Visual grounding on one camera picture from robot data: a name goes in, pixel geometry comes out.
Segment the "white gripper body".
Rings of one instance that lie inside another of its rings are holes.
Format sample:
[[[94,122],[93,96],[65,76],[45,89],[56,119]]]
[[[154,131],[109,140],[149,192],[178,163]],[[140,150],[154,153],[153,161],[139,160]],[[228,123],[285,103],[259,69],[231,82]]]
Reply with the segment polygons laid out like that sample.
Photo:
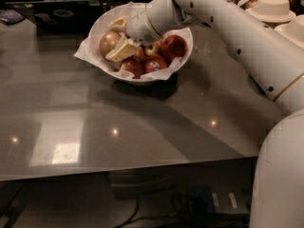
[[[174,0],[152,0],[131,5],[126,32],[136,42],[148,46],[167,31],[182,28],[185,21],[184,11]]]

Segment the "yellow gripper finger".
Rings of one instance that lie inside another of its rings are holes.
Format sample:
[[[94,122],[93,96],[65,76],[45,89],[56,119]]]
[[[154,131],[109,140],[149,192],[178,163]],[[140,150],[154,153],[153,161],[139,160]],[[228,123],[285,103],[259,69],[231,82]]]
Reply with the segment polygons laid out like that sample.
[[[106,60],[118,63],[136,54],[139,43],[132,38],[123,36],[113,50],[108,52],[105,56]]]
[[[126,22],[128,20],[128,17],[126,15],[123,15],[115,20],[113,20],[111,23],[107,25],[108,31],[115,31],[115,32],[126,32]]]

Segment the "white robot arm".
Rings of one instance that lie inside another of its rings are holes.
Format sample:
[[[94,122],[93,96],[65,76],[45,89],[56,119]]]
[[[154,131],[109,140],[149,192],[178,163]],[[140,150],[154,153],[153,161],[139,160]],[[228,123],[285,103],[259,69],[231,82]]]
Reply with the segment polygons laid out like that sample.
[[[149,45],[170,29],[206,22],[284,113],[256,163],[249,228],[304,228],[304,49],[230,0],[133,5],[126,32]]]

